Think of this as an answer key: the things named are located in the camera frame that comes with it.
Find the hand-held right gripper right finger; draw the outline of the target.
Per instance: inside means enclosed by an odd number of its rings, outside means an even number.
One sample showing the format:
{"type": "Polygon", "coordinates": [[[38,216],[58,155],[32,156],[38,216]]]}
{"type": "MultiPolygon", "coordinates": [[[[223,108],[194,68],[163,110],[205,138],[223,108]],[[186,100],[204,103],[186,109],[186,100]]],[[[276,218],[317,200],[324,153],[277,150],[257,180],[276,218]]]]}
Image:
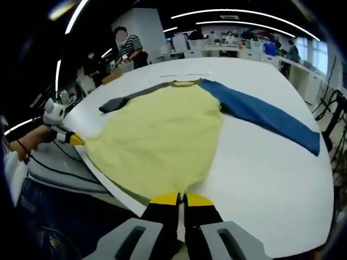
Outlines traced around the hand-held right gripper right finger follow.
{"type": "Polygon", "coordinates": [[[185,245],[190,259],[270,259],[263,243],[232,221],[224,221],[211,200],[183,196],[185,245]]]}

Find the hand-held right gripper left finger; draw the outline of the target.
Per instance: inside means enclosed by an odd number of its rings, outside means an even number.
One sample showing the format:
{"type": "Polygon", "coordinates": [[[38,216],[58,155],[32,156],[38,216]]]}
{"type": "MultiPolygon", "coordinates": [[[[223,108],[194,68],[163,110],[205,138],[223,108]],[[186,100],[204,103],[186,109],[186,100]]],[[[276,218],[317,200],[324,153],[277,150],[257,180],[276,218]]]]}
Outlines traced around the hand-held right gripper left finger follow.
{"type": "Polygon", "coordinates": [[[176,252],[180,193],[150,200],[140,218],[130,218],[97,243],[85,259],[171,259],[176,252]]]}

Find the person's left hand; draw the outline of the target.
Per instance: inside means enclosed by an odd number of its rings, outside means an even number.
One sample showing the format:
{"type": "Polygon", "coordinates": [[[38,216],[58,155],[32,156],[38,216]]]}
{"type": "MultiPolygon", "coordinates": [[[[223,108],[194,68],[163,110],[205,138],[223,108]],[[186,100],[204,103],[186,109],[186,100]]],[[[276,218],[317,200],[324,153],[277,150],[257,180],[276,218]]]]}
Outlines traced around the person's left hand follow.
{"type": "Polygon", "coordinates": [[[56,139],[57,132],[51,127],[41,125],[33,130],[34,149],[36,150],[39,144],[50,143],[56,139]]]}

